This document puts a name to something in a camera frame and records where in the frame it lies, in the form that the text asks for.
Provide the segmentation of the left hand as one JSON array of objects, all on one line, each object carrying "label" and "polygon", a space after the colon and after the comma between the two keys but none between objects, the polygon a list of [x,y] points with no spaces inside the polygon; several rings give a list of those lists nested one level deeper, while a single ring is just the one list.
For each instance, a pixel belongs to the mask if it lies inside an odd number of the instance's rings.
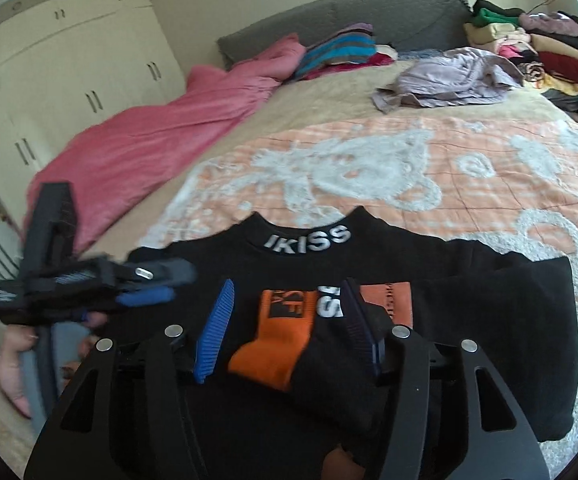
[{"label": "left hand", "polygon": [[[75,361],[65,362],[60,367],[62,386],[65,387],[74,377],[80,363],[99,340],[94,330],[106,324],[109,318],[101,312],[89,312],[84,326],[89,334],[77,347]],[[4,342],[0,348],[0,390],[14,408],[25,418],[32,417],[30,402],[24,392],[21,354],[30,351],[38,337],[31,327],[9,325],[4,332]]]}]

